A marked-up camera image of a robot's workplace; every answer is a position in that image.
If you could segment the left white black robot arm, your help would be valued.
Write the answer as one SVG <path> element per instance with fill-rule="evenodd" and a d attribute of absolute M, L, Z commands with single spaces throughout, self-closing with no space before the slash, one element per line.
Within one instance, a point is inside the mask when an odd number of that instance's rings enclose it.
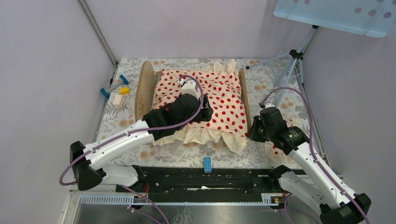
<path fill-rule="evenodd" d="M 78 190 L 85 191 L 100 184 L 124 185 L 138 192 L 144 188 L 142 171 L 136 165 L 125 167 L 109 162 L 125 152 L 172 136 L 187 124 L 208 122 L 213 109 L 207 95 L 200 102 L 191 94 L 183 94 L 172 103 L 151 110 L 126 130 L 103 141 L 70 145 L 71 169 Z"/>

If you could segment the large strawberry print cushion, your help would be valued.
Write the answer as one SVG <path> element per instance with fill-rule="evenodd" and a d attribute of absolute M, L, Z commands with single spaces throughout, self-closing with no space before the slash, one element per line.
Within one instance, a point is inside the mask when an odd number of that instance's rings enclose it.
<path fill-rule="evenodd" d="M 160 109 L 174 102 L 181 94 L 177 82 L 181 75 L 192 76 L 200 82 L 213 109 L 212 117 L 208 122 L 191 122 L 154 144 L 164 145 L 175 140 L 184 144 L 205 144 L 209 141 L 217 143 L 222 139 L 232 152 L 242 152 L 248 141 L 248 119 L 236 61 L 231 59 L 226 65 L 215 62 L 212 67 L 203 70 L 162 69 L 154 91 L 152 109 Z"/>

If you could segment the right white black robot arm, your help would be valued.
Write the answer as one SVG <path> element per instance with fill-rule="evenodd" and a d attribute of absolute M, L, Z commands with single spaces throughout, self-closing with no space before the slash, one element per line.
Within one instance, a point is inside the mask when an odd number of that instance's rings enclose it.
<path fill-rule="evenodd" d="M 270 172 L 270 190 L 290 192 L 310 206 L 324 224 L 358 224 L 367 218 L 370 198 L 348 187 L 312 148 L 307 135 L 299 127 L 287 125 L 274 105 L 263 106 L 247 136 L 255 142 L 269 142 L 282 151 L 313 182 L 308 184 L 290 168 L 280 165 Z"/>

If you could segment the wooden pet bed frame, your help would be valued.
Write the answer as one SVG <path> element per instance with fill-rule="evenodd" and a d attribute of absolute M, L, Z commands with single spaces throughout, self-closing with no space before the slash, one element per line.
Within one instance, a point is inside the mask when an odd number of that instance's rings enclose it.
<path fill-rule="evenodd" d="M 249 111 L 245 71 L 243 68 L 239 70 L 237 69 L 237 71 L 239 73 L 240 84 L 242 87 L 242 101 L 244 102 L 247 111 L 247 122 L 248 122 L 248 130 L 249 130 L 251 128 L 251 118 Z M 136 97 L 135 97 L 136 119 L 141 119 L 143 115 L 153 110 L 152 104 L 154 100 L 154 91 L 160 75 L 161 75 L 161 70 L 154 71 L 151 62 L 149 61 L 144 62 L 141 69 L 141 73 L 138 81 L 138 87 L 136 90 Z"/>

